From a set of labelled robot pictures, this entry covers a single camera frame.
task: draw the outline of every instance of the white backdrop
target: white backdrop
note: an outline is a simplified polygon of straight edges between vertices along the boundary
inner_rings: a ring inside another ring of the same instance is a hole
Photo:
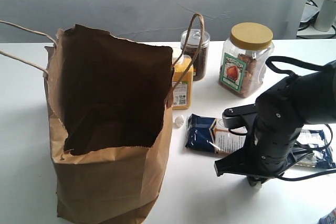
[[[269,26],[275,38],[294,38],[306,0],[0,0],[0,19],[54,35],[75,23],[137,41],[178,41],[194,12],[205,17],[212,40],[240,22]],[[0,26],[0,42],[45,41]]]

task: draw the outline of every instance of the plastic jar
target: plastic jar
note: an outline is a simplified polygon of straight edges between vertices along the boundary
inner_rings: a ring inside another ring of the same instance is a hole
[[[224,42],[219,84],[239,97],[248,97],[262,85],[265,61],[273,52],[273,32],[258,23],[240,23]]]
[[[181,55],[182,50],[180,48],[173,48],[173,62]],[[179,80],[181,75],[187,69],[191,62],[191,58],[188,55],[183,55],[174,66],[173,85]],[[191,98],[193,92],[193,66],[189,68],[188,72],[182,78],[181,82],[173,91],[173,110],[188,109],[191,105]]]
[[[187,30],[181,34],[181,49],[183,49],[185,39],[187,36]],[[184,54],[194,57],[195,51],[198,48],[201,39],[200,29],[191,29],[187,46],[185,48]],[[194,66],[194,81],[199,81],[205,76],[206,72],[206,62],[209,51],[210,34],[204,31],[203,43],[201,45],[198,57],[196,58]]]

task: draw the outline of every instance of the yellow lid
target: yellow lid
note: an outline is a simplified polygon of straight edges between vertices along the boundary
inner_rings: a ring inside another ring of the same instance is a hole
[[[231,30],[231,42],[245,50],[263,50],[272,42],[273,32],[267,26],[258,23],[240,23]]]

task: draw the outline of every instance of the paper bag handle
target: paper bag handle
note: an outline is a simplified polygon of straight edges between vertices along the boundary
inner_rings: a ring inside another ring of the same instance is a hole
[[[19,29],[21,29],[21,30],[24,30],[24,31],[28,31],[28,32],[33,33],[33,34],[39,34],[39,35],[46,36],[48,39],[50,39],[50,40],[54,43],[54,45],[56,45],[56,41],[55,41],[51,36],[49,36],[49,35],[47,35],[47,34],[45,34],[45,33],[42,33],[42,32],[40,32],[40,31],[30,30],[30,29],[28,29],[28,28],[25,28],[25,27],[22,27],[22,26],[13,24],[13,23],[11,23],[11,22],[3,21],[3,20],[0,20],[0,23],[7,24],[7,25],[10,25],[10,26],[19,28]],[[14,59],[14,60],[21,61],[21,62],[24,63],[24,64],[30,65],[30,66],[32,66],[32,67],[34,67],[34,68],[37,68],[37,69],[43,71],[45,74],[48,74],[48,70],[47,70],[47,69],[45,69],[45,68],[43,68],[43,67],[40,67],[39,65],[36,65],[36,64],[34,64],[34,63],[30,62],[30,61],[21,59],[21,58],[19,58],[19,57],[16,57],[16,56],[14,56],[14,55],[8,54],[8,53],[3,52],[3,51],[1,51],[1,50],[0,50],[0,54],[1,54],[1,55],[4,55],[4,56],[6,56],[6,57],[9,57],[9,58],[11,58],[11,59]]]
[[[189,69],[191,68],[191,66],[194,64],[196,58],[198,57],[198,53],[199,53],[199,50],[202,46],[202,43],[203,43],[203,37],[204,37],[204,18],[202,16],[202,14],[200,13],[195,13],[190,21],[190,24],[189,24],[189,28],[188,28],[188,32],[187,32],[187,35],[186,35],[186,38],[185,38],[185,43],[183,45],[183,49],[182,49],[182,53],[181,55],[174,61],[174,63],[172,64],[172,70],[174,68],[174,66],[176,65],[176,63],[178,62],[178,60],[183,56],[184,54],[184,51],[185,51],[185,48],[187,47],[187,41],[189,39],[189,35],[190,35],[190,31],[191,31],[191,28],[193,26],[193,23],[194,23],[194,20],[195,18],[198,17],[200,19],[199,21],[199,24],[200,24],[200,27],[201,27],[201,38],[199,40],[199,44],[198,44],[198,47],[197,47],[197,50],[195,51],[195,54],[194,56],[192,57],[192,60],[191,62],[189,63],[188,67],[184,70],[184,72],[182,73],[182,75],[180,76],[180,78],[177,80],[177,82],[175,83],[175,85],[170,89],[170,91],[168,92],[167,96],[166,96],[166,99],[165,99],[165,103],[166,101],[168,100],[168,98],[171,96],[171,94],[173,93],[174,89],[177,87],[177,85],[182,81],[182,79],[184,78],[184,76],[188,73]]]

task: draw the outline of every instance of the jar label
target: jar label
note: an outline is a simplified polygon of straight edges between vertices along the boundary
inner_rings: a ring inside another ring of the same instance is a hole
[[[246,62],[224,53],[224,61],[221,66],[221,82],[232,89],[240,92],[243,82]]]
[[[188,82],[180,82],[173,91],[173,106],[186,106],[187,105],[187,93],[188,93]]]

